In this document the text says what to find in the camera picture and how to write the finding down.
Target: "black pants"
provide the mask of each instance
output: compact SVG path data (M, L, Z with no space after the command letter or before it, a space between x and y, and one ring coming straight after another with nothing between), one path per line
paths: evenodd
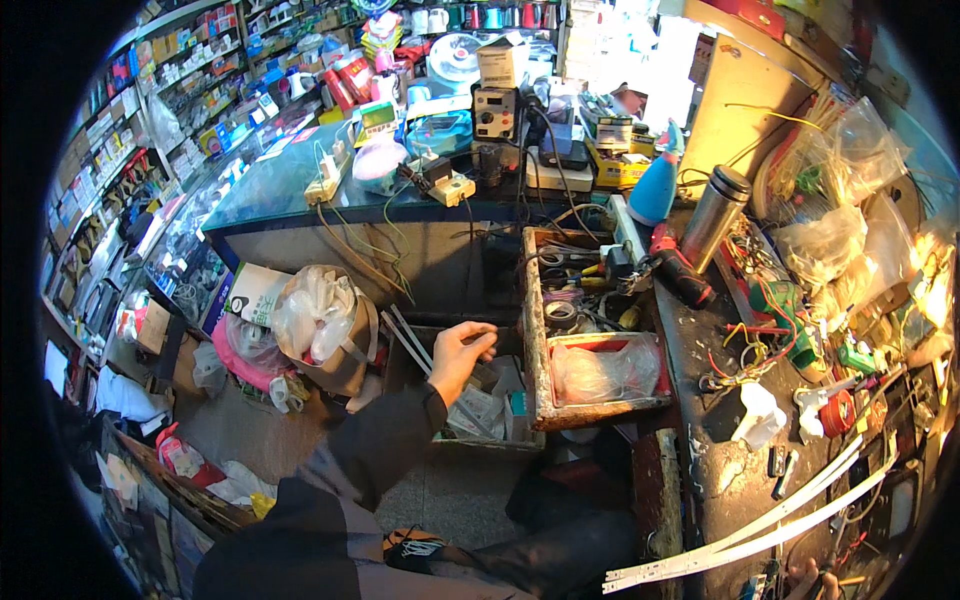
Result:
M605 572L636 562L636 521L625 511L600 511L567 486L526 475L514 487L507 516L529 535L462 550L441 548L428 558L477 569L538 598L600 597Z

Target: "finger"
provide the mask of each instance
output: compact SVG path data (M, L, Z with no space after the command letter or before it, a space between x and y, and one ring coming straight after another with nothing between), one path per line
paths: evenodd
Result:
M464 340L471 335L477 335L479 333L496 333L496 325L489 323L478 323L476 321L464 321L459 325L455 325L448 329L454 338L458 340Z
M812 558L807 559L806 564L804 565L804 577L797 584L797 586L790 591L790 595L786 597L786 600L805 599L809 594L810 589L813 588L813 584L817 582L817 576L819 574L820 572L817 570L817 562Z
M494 344L496 344L496 334L485 333L467 346L467 350L473 354L475 360L484 352L491 350Z
M824 600L840 600L840 586L836 575L824 574Z

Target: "led strip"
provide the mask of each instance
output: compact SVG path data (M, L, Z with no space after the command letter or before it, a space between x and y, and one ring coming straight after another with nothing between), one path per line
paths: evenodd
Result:
M603 592L607 594L620 589L637 586L641 583L652 583L664 579L683 577L685 575L699 573L707 569L729 564L734 561L739 561L740 559L766 550L767 548L772 548L779 543L784 543L785 541L791 540L821 521L824 521L835 515L845 506L855 502L860 496L867 493L871 488L883 480L887 474L887 471L890 470L893 464L897 461L897 443L895 435L896 434L892 434L888 441L888 445L890 447L890 458L887 460L887 462L884 463L880 469L867 477L867 479L863 480L859 485L855 486L852 490L843 494L833 502L830 502L827 504L827 506L814 511L807 516L799 518L785 527L757 538L756 540L742 543L738 546L728 548L721 552L711 553L706 558L702 558L700 554L695 555L697 551L694 550L679 556L671 557L665 561L659 561L661 567L659 567L655 572L641 573L634 576L615 579L613 581L610 581L612 578L611 573L614 573L615 571L611 571L608 573L608 582L603 585Z
M863 436L857 436L850 442L840 454L837 455L833 461L830 462L825 468L813 476L813 479L808 481L806 485L790 495L790 497L783 500L780 504L775 506L769 512L759 517L757 520L751 522L749 525L738 529L737 531L731 533L730 535L717 540L713 543L709 543L706 546L701 546L694 550L690 550L682 555L687 557L688 560L702 560L708 555L715 554L741 540L762 531L766 527L769 527L781 520L782 518L789 516L791 513L796 511L798 508L809 502L812 498L822 492L830 484L840 478L842 474L847 472L851 465L856 462L859 458L859 452L855 452L860 445L863 443ZM643 577L661 569L664 569L670 566L672 563L677 563L679 557L669 557L656 561L655 563L640 564L638 566L630 566L627 568L621 568L613 571L607 572L607 581L614 581L617 579L624 579L626 577Z

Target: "black sleeve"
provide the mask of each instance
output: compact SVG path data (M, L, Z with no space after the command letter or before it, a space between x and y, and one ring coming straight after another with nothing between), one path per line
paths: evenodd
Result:
M377 398L347 417L325 441L337 466L360 492L357 503L373 512L383 493L420 460L445 422L443 399L424 383ZM305 465L311 470L313 458Z

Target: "concrete floor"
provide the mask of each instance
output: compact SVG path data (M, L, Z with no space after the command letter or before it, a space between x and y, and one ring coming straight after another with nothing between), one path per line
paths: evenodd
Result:
M294 472L337 420L320 402L283 416L273 406L244 399L228 384L214 399L179 395L177 430L214 464L235 460L268 483ZM384 531L418 525L473 549L520 534L503 508L532 456L463 444L432 444L422 463L387 492L375 518Z

